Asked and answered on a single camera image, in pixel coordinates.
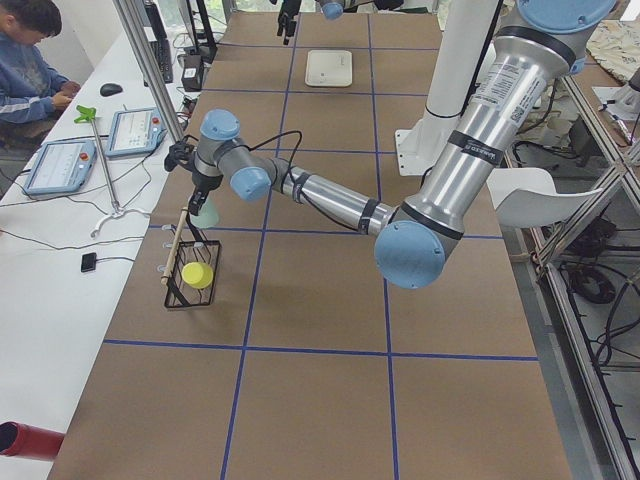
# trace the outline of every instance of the green clip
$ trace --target green clip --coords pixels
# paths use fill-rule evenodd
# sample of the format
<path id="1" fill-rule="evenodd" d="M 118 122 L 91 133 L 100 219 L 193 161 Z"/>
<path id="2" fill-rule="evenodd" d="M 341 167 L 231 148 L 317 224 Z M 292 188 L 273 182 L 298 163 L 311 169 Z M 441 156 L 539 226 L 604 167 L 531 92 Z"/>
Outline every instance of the green clip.
<path id="1" fill-rule="evenodd" d="M 74 123 L 91 122 L 96 119 L 96 109 L 94 107 L 78 105 L 76 110 L 80 112 L 80 116 L 74 120 Z"/>

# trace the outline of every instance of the person's hair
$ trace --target person's hair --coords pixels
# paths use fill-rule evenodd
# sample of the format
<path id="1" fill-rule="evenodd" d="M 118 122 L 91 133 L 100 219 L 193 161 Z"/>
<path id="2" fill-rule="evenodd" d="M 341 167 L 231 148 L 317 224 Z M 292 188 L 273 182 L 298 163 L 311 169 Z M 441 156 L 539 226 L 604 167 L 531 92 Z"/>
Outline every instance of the person's hair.
<path id="1" fill-rule="evenodd" d="M 0 0 L 0 7 L 29 30 L 48 37 L 55 37 L 62 31 L 60 10 L 51 0 Z"/>

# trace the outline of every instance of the wooden stick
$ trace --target wooden stick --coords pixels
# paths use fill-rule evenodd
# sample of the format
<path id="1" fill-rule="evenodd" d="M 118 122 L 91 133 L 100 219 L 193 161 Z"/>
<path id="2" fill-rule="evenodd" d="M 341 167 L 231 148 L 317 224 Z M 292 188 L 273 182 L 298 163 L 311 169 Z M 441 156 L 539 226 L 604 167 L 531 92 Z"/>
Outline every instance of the wooden stick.
<path id="1" fill-rule="evenodd" d="M 169 283 L 169 279 L 171 278 L 171 272 L 173 271 L 173 266 L 176 263 L 176 254 L 178 253 L 180 236 L 182 235 L 184 224 L 187 223 L 188 213 L 189 211 L 186 208 L 183 208 L 180 211 L 180 220 L 178 220 L 176 233 L 173 237 L 173 244 L 171 245 L 171 250 L 169 251 L 169 258 L 167 258 L 167 265 L 164 267 L 164 272 L 162 272 L 162 277 L 160 278 L 160 283 L 162 283 L 162 285 L 166 285 L 167 283 Z"/>

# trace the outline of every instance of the person's hand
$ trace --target person's hand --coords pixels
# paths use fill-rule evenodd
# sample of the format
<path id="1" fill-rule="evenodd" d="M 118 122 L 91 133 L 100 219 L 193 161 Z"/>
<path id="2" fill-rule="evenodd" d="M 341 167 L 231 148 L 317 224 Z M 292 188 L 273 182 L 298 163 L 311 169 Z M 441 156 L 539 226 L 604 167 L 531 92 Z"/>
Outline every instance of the person's hand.
<path id="1" fill-rule="evenodd" d="M 64 110 L 65 108 L 67 108 L 71 103 L 71 100 L 73 100 L 71 97 L 68 97 L 62 92 L 58 92 L 53 97 L 51 97 L 53 108 L 55 108 L 56 110 Z"/>
<path id="2" fill-rule="evenodd" d="M 75 97 L 76 93 L 80 91 L 80 84 L 69 80 L 60 85 L 60 92 L 64 93 L 67 97 Z"/>

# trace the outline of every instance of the black computer mouse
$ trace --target black computer mouse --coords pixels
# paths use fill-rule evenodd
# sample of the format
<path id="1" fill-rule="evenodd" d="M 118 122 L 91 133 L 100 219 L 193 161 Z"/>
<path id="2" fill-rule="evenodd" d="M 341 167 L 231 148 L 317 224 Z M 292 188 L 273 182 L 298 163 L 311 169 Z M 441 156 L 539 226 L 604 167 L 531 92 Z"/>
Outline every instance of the black computer mouse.
<path id="1" fill-rule="evenodd" d="M 100 95 L 103 97 L 110 97 L 111 95 L 115 95 L 116 93 L 120 93 L 122 91 L 122 87 L 117 83 L 105 83 L 102 87 L 100 87 Z"/>

